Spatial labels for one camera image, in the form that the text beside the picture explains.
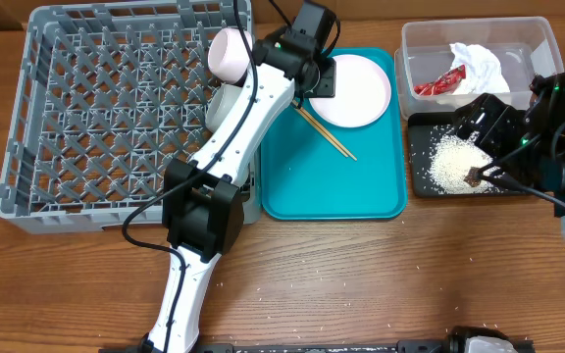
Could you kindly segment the brown food scrap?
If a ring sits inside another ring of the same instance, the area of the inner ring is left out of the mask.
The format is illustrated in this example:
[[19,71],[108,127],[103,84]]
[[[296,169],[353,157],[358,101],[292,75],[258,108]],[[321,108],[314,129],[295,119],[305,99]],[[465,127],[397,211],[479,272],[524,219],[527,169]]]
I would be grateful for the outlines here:
[[472,188],[479,187],[483,182],[480,177],[479,169],[477,167],[472,167],[465,175],[463,181]]

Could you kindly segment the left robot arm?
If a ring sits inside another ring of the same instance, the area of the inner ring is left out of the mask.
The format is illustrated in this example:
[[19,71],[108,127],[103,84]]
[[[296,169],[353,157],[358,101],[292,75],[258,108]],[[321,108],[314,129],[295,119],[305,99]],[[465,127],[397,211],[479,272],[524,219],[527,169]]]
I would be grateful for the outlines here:
[[253,41],[224,29],[208,52],[210,72],[239,93],[229,108],[216,93],[210,139],[164,175],[163,222],[172,250],[159,317],[144,342],[149,352],[189,352],[211,275],[240,233],[240,196],[248,167],[274,120],[296,97],[324,87],[334,94],[334,60],[324,40],[283,31]]

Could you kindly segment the red snack wrapper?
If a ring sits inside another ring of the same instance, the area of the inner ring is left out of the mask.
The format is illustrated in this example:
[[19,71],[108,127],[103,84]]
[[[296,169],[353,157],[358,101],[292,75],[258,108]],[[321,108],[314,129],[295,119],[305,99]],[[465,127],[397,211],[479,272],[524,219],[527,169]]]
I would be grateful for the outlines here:
[[434,96],[453,92],[467,76],[466,67],[458,66],[444,73],[435,81],[416,85],[414,92],[421,96]]

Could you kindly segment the white napkin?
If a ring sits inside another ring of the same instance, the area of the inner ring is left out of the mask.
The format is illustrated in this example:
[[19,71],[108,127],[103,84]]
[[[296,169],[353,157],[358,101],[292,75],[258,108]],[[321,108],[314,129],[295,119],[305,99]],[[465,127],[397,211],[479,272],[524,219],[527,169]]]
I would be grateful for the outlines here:
[[463,66],[466,77],[452,92],[453,95],[508,93],[509,85],[502,75],[498,58],[486,47],[479,44],[450,44],[454,55],[451,69]]

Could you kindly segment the small pink bowl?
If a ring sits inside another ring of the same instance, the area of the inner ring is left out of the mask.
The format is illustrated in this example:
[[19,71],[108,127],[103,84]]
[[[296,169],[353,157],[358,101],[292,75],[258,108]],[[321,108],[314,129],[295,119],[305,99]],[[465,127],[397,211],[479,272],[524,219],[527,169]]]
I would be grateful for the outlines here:
[[236,28],[223,28],[214,37],[208,52],[210,72],[220,80],[235,84],[242,80],[249,65],[242,37],[252,49],[252,35]]

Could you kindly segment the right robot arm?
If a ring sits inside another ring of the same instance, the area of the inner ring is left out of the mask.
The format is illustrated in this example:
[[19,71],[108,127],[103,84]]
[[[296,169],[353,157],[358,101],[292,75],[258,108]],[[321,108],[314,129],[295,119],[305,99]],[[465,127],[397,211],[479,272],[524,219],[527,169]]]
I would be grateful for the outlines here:
[[492,158],[475,177],[552,203],[565,240],[565,73],[536,76],[530,89],[525,111],[486,93],[452,121],[459,138],[472,138]]

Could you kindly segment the grey bowl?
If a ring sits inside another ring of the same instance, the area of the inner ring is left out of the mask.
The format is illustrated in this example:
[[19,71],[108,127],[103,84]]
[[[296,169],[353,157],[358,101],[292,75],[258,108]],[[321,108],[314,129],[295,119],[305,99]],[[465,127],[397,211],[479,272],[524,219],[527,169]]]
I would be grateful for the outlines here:
[[205,115],[205,126],[209,131],[216,132],[237,101],[241,91],[241,87],[225,83],[218,88],[208,104]]

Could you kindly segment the large pink plate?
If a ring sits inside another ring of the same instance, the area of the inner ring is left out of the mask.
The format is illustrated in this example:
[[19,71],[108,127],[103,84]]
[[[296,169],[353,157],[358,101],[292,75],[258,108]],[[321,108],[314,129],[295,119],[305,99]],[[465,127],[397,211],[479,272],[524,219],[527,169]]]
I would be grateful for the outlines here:
[[333,98],[311,98],[313,110],[328,123],[345,128],[367,126],[386,111],[391,85],[385,71],[359,55],[334,56]]

